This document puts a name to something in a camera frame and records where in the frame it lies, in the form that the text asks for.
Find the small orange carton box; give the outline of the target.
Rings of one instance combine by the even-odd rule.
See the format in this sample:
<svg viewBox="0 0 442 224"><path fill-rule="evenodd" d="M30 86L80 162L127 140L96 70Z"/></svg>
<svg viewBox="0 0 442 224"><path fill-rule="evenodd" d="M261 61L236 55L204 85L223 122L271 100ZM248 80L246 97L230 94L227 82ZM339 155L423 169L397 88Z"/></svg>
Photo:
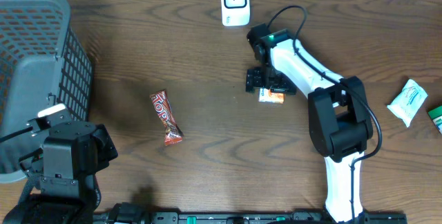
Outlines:
<svg viewBox="0 0 442 224"><path fill-rule="evenodd" d="M272 93L271 90L261 88L258 96L259 102L282 104L285 101L285 95L283 93Z"/></svg>

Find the red chocolate bar wrapper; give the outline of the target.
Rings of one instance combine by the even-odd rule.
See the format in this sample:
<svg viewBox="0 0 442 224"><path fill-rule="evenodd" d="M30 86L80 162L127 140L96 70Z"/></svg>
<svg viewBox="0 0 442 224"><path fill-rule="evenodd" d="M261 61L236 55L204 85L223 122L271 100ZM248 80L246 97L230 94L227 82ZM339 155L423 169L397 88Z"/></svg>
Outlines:
<svg viewBox="0 0 442 224"><path fill-rule="evenodd" d="M164 144L168 146L183 141L184 134L175 121L166 90L151 94L150 99L155 112L165 127Z"/></svg>

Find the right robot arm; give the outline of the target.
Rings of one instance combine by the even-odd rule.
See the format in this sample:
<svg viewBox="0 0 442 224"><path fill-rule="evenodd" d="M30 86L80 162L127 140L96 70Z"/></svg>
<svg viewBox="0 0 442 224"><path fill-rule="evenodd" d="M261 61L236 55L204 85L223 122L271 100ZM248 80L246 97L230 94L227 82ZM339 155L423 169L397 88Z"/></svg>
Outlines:
<svg viewBox="0 0 442 224"><path fill-rule="evenodd" d="M325 209L335 223L355 221L363 213L360 170L373 136L363 83L325 68L288 30L270 32L260 24L247 33L247 41L261 64L247 71L247 92L300 92L307 98L309 135L325 159Z"/></svg>

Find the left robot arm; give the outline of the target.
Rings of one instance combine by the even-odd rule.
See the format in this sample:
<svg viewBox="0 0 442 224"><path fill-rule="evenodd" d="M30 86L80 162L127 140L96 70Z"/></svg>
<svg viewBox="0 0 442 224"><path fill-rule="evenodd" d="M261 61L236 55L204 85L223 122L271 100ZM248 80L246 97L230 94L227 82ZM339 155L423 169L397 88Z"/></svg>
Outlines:
<svg viewBox="0 0 442 224"><path fill-rule="evenodd" d="M28 181L4 223L93 223L102 199L96 174L118 156L106 127L46 116L23 130L41 131L42 146L19 159Z"/></svg>

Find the green tissue wipes pack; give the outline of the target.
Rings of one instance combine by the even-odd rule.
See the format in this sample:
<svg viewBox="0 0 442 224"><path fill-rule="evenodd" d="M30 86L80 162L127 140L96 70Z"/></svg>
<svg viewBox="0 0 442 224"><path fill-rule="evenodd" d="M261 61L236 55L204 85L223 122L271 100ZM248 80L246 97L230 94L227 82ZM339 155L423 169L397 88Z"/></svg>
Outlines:
<svg viewBox="0 0 442 224"><path fill-rule="evenodd" d="M409 79L387 108L408 128L427 97L428 94L424 88Z"/></svg>

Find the green lid jar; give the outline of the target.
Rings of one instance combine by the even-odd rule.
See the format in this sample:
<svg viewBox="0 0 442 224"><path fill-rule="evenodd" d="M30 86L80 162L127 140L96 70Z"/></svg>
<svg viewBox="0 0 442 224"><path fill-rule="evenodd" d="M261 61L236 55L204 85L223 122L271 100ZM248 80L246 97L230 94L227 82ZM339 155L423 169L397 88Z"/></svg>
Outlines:
<svg viewBox="0 0 442 224"><path fill-rule="evenodd" d="M442 133L442 106L438 106L428 112L430 119L432 120L439 133Z"/></svg>

